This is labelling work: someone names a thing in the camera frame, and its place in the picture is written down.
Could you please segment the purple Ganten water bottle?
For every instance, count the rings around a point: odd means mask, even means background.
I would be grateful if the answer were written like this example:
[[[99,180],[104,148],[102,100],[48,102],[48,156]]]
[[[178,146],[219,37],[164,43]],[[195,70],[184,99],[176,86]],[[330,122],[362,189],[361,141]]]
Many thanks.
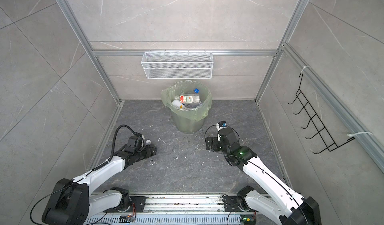
[[[197,108],[201,105],[202,105],[202,103],[200,102],[199,104],[186,104],[185,107],[186,107],[186,109],[194,109],[194,108]]]

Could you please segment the clear bottle yellow label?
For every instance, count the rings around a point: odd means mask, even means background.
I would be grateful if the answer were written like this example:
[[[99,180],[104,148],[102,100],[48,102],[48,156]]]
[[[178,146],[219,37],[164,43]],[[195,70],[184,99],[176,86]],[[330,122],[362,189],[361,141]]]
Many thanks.
[[[173,100],[172,105],[178,109],[186,109],[186,106],[181,103],[178,99]]]

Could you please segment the small bottle green red label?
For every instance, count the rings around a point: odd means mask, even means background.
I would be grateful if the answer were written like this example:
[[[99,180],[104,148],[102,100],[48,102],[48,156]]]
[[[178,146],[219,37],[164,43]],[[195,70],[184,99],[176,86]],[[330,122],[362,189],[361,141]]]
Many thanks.
[[[199,104],[201,102],[198,94],[182,94],[175,96],[179,102],[183,104]]]

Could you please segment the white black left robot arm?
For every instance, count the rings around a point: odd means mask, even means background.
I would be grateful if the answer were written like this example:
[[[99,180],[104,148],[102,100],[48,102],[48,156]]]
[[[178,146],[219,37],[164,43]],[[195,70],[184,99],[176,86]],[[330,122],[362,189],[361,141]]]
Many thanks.
[[[97,168],[71,180],[61,179],[49,198],[42,222],[47,225],[82,225],[86,219],[109,209],[130,210],[133,203],[126,189],[113,187],[98,195],[93,193],[109,178],[156,153],[157,148],[150,140],[131,137],[111,159]]]

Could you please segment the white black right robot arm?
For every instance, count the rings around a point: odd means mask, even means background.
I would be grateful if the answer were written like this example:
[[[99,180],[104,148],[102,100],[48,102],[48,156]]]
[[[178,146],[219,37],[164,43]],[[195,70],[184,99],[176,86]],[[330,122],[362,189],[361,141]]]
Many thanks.
[[[241,146],[239,134],[226,123],[215,125],[216,137],[204,137],[206,149],[222,154],[227,163],[239,168],[269,195],[265,197],[246,186],[237,193],[242,210],[257,211],[277,225],[320,225],[319,204],[304,198],[272,173],[250,148]]]

